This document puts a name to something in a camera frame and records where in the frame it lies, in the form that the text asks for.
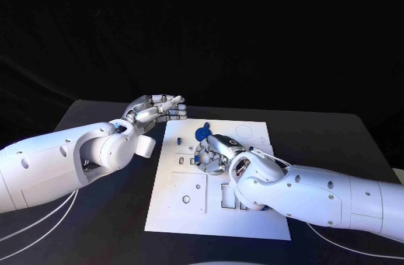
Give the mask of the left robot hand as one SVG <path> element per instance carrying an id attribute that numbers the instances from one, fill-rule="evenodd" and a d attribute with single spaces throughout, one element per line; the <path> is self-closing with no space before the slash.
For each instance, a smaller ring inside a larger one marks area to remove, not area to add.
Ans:
<path id="1" fill-rule="evenodd" d="M 183 121 L 187 118 L 184 98 L 171 95 L 143 95 L 125 108 L 121 119 L 147 133 L 156 123 Z"/>

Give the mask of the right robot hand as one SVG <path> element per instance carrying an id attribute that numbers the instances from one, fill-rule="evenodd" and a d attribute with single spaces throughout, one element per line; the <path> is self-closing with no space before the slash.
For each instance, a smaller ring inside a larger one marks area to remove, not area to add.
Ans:
<path id="1" fill-rule="evenodd" d="M 245 148 L 231 137 L 209 135 L 195 148 L 193 165 L 208 175 L 220 175 Z"/>

